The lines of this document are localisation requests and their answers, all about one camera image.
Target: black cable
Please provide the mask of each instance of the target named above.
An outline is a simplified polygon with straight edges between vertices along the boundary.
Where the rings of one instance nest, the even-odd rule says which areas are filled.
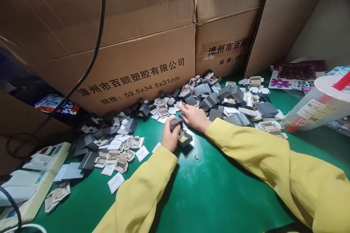
[[[47,116],[45,121],[32,134],[29,134],[29,138],[27,140],[25,140],[25,142],[23,142],[14,151],[11,151],[9,149],[9,144],[10,144],[10,141],[13,139],[13,137],[17,136],[18,134],[15,134],[14,136],[12,136],[11,138],[8,139],[8,141],[6,143],[6,151],[13,158],[17,158],[17,159],[20,159],[20,160],[25,160],[25,159],[28,158],[28,156],[24,156],[24,157],[17,156],[16,154],[17,154],[18,150],[21,147],[23,147],[26,143],[28,143],[31,137],[35,137],[37,139],[37,137],[35,135],[49,122],[49,120],[54,116],[54,114],[57,112],[57,110],[59,110],[61,108],[61,106],[65,102],[67,102],[67,100],[70,98],[70,96],[78,89],[78,87],[84,82],[86,77],[89,75],[92,67],[94,66],[94,63],[96,61],[96,57],[97,57],[98,51],[100,49],[102,32],[103,32],[104,21],[105,21],[105,7],[106,7],[106,0],[101,0],[100,27],[98,29],[98,36],[97,36],[96,46],[95,46],[95,50],[94,50],[94,54],[93,54],[92,60],[91,60],[91,62],[89,64],[88,69],[86,70],[85,74],[78,81],[78,83],[69,91],[69,93],[63,98],[63,100],[57,105],[57,107],[55,107],[55,109]]]
[[[0,191],[2,193],[5,194],[5,196],[7,197],[7,199],[9,200],[9,202],[11,203],[11,206],[13,207],[13,209],[15,210],[16,214],[17,214],[17,219],[18,219],[18,228],[16,229],[15,233],[17,232],[21,232],[21,227],[22,227],[22,217],[21,217],[21,213],[19,211],[19,208],[15,202],[15,200],[12,198],[12,196],[2,187],[0,186]]]

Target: hand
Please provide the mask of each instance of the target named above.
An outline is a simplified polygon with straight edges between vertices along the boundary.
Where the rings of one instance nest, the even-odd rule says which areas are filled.
[[[184,107],[177,105],[177,108],[183,112],[181,113],[181,116],[186,124],[202,133],[205,133],[212,123],[205,116],[203,109],[199,109],[188,104],[186,104]]]
[[[170,152],[174,152],[178,144],[178,135],[180,131],[180,125],[176,125],[173,132],[170,131],[170,122],[175,120],[177,117],[168,118],[165,122],[165,127],[162,136],[162,146]]]

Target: yellow sleeve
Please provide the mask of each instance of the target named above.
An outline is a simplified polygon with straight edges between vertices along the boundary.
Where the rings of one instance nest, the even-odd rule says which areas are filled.
[[[116,201],[93,232],[148,232],[177,161],[174,154],[159,146],[120,186]]]
[[[218,118],[205,134],[272,187],[314,233],[350,232],[350,183],[341,169],[291,151],[282,138]]]

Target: wire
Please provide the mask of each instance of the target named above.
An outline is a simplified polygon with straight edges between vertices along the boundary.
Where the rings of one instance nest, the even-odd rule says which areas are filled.
[[[11,206],[13,207],[13,209],[15,210],[15,212],[17,214],[18,227],[17,227],[15,232],[16,233],[20,232],[21,231],[21,227],[22,227],[22,217],[21,217],[21,213],[19,211],[19,208],[18,208],[15,200],[12,198],[12,196],[2,186],[0,186],[0,191],[5,194],[5,196],[7,197],[7,199],[11,203]]]
[[[18,133],[13,135],[12,137],[10,137],[7,142],[6,142],[6,151],[7,153],[12,156],[13,158],[17,158],[20,160],[24,160],[27,159],[28,156],[17,156],[17,152],[18,150],[23,147],[25,144],[27,144],[30,140],[30,138],[35,138],[38,143],[40,143],[38,137],[36,136],[36,134],[49,122],[49,120],[54,116],[54,114],[62,107],[62,105],[64,103],[67,102],[67,100],[70,98],[70,96],[78,89],[78,87],[84,82],[84,80],[86,79],[86,77],[89,75],[92,67],[94,66],[94,63],[96,61],[97,58],[97,54],[98,51],[100,49],[100,45],[101,45],[101,39],[102,39],[102,33],[103,33],[103,27],[104,27],[104,22],[105,22],[105,9],[106,9],[106,0],[101,0],[101,15],[100,15],[100,26],[98,29],[98,36],[97,36],[97,41],[96,41],[96,46],[95,46],[95,50],[94,50],[94,54],[92,56],[91,62],[85,72],[85,74],[81,77],[81,79],[78,81],[78,83],[69,91],[69,93],[63,98],[63,100],[57,105],[57,107],[55,107],[55,109],[47,116],[47,118],[44,120],[44,122],[32,133],[32,134],[28,134],[28,133]],[[18,135],[29,135],[28,139],[25,140],[19,147],[17,147],[13,152],[10,150],[9,146],[10,146],[10,142],[12,139],[14,139],[16,136]],[[18,226],[16,228],[10,229],[8,231],[6,231],[5,233],[11,232],[13,230],[15,230],[15,232],[21,232],[22,228],[25,227],[34,227],[39,229],[42,233],[47,233],[46,230],[37,224],[26,224],[26,225],[22,225],[22,218],[21,218],[21,213],[19,212],[19,208],[16,204],[16,202],[14,201],[14,199],[12,198],[12,196],[3,188],[0,186],[0,191],[2,191],[5,196],[8,198],[9,202],[11,203],[13,209],[15,210],[16,214],[17,214],[17,218],[18,218]]]
[[[70,96],[78,89],[78,87],[84,82],[86,77],[89,75],[92,67],[94,66],[94,63],[96,61],[96,57],[97,57],[98,51],[100,49],[102,33],[103,33],[103,27],[104,27],[104,22],[105,22],[105,8],[106,8],[106,0],[101,0],[100,26],[99,26],[99,29],[98,29],[98,36],[97,36],[96,46],[95,46],[95,50],[94,50],[94,54],[93,54],[92,60],[91,60],[91,62],[89,64],[88,69],[86,70],[85,74],[78,81],[78,83],[69,91],[69,93],[63,98],[63,100],[57,105],[57,107],[55,107],[55,109],[47,116],[45,121],[32,134],[29,134],[29,138],[27,140],[25,140],[25,142],[23,142],[14,151],[11,151],[9,149],[9,144],[10,144],[10,141],[13,139],[13,137],[15,137],[18,134],[15,134],[14,136],[12,136],[11,138],[8,139],[8,141],[6,143],[6,151],[13,158],[17,158],[17,159],[20,159],[20,160],[28,159],[28,156],[24,156],[24,157],[17,156],[18,150],[21,147],[23,147],[25,144],[27,144],[31,137],[35,137],[37,139],[37,137],[35,135],[49,122],[49,120],[54,116],[54,114],[61,108],[61,106],[65,102],[67,102],[67,100],[70,98]]]
[[[36,228],[39,229],[42,233],[47,233],[46,229],[43,226],[40,226],[38,224],[25,224],[22,226],[22,228]],[[10,233],[13,232],[13,230],[18,229],[18,227],[9,229],[8,231],[5,231],[3,233]]]

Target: white cable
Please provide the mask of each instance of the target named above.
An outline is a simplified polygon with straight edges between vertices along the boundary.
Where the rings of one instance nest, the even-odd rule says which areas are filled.
[[[14,232],[18,227],[14,227],[12,229],[9,229],[8,231],[5,231],[3,233],[10,233],[10,232]],[[46,232],[46,229],[44,229],[43,226],[40,226],[38,224],[25,224],[25,225],[22,225],[21,228],[36,228],[36,229],[39,229],[42,233],[47,233]]]

